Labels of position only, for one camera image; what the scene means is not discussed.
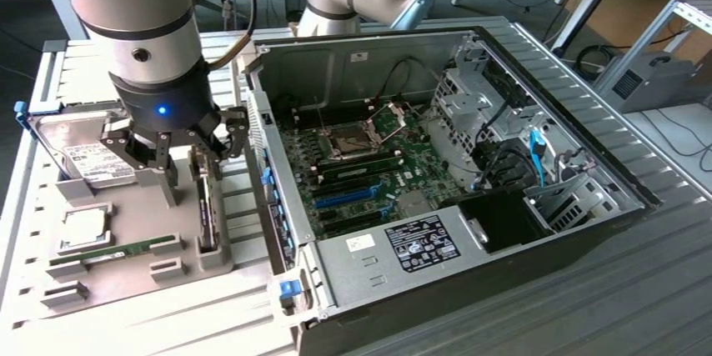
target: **blue pcie slot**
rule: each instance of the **blue pcie slot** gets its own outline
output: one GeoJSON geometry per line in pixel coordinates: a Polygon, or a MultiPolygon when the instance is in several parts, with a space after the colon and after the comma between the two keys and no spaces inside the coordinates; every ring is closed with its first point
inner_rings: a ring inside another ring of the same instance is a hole
{"type": "Polygon", "coordinates": [[[373,199],[376,196],[376,193],[379,193],[379,185],[373,185],[372,187],[368,187],[365,189],[361,189],[360,191],[344,193],[343,195],[333,196],[331,198],[320,199],[315,202],[313,207],[315,208],[329,208],[331,206],[339,206],[344,203],[356,202],[359,200],[365,199],[373,199]]]}

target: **hard drive label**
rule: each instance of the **hard drive label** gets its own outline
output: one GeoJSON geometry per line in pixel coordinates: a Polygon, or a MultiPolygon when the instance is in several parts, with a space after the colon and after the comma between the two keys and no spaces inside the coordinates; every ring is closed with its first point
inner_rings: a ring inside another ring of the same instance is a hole
{"type": "Polygon", "coordinates": [[[101,143],[68,146],[64,152],[89,183],[133,175],[133,168],[101,143]]]}
{"type": "Polygon", "coordinates": [[[437,216],[387,228],[385,231],[400,266],[408,273],[460,256],[437,216]]]}

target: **sticker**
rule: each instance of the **sticker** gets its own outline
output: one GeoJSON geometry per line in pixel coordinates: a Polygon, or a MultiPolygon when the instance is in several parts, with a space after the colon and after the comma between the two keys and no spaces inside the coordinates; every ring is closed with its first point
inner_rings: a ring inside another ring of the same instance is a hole
{"type": "Polygon", "coordinates": [[[133,176],[133,168],[101,143],[68,146],[64,151],[89,183],[133,176]]]}
{"type": "Polygon", "coordinates": [[[460,256],[437,216],[396,225],[385,231],[400,266],[408,273],[460,256]]]}
{"type": "Polygon", "coordinates": [[[368,60],[368,52],[352,53],[352,63],[368,60]]]}
{"type": "Polygon", "coordinates": [[[347,173],[341,173],[341,174],[337,174],[336,177],[337,178],[343,178],[343,177],[351,177],[352,175],[359,175],[359,174],[363,174],[368,171],[368,168],[360,168],[357,170],[352,170],[347,173]]]}
{"type": "Polygon", "coordinates": [[[376,243],[373,242],[373,236],[368,233],[360,237],[347,239],[345,245],[348,246],[349,252],[356,252],[357,250],[371,248],[376,243]]]}

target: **metal table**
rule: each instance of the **metal table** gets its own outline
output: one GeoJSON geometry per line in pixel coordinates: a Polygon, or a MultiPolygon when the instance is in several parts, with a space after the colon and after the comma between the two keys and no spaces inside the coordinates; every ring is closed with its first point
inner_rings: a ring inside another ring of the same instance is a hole
{"type": "MultiPolygon", "coordinates": [[[[712,341],[712,207],[684,172],[633,125],[621,126],[587,84],[548,56],[524,28],[504,18],[431,21],[424,28],[481,25],[520,59],[551,93],[664,199],[655,215],[607,241],[581,260],[519,288],[413,328],[352,355],[395,354],[671,354],[704,352],[712,341]]],[[[379,29],[369,25],[364,31],[379,29]]],[[[288,36],[285,29],[257,38],[288,36]]],[[[235,40],[231,33],[203,37],[208,59],[235,40]]],[[[45,53],[33,98],[81,97],[107,88],[93,47],[71,42],[45,53]]],[[[229,70],[212,74],[221,106],[232,105],[229,70]]],[[[47,164],[29,134],[20,144],[3,219],[0,334],[25,353],[295,354],[292,335],[272,322],[265,282],[271,275],[243,159],[225,165],[235,270],[216,278],[148,293],[44,321],[12,321],[11,305],[35,288],[23,287],[32,242],[41,235],[36,207],[51,196],[57,170],[47,164]]]]}

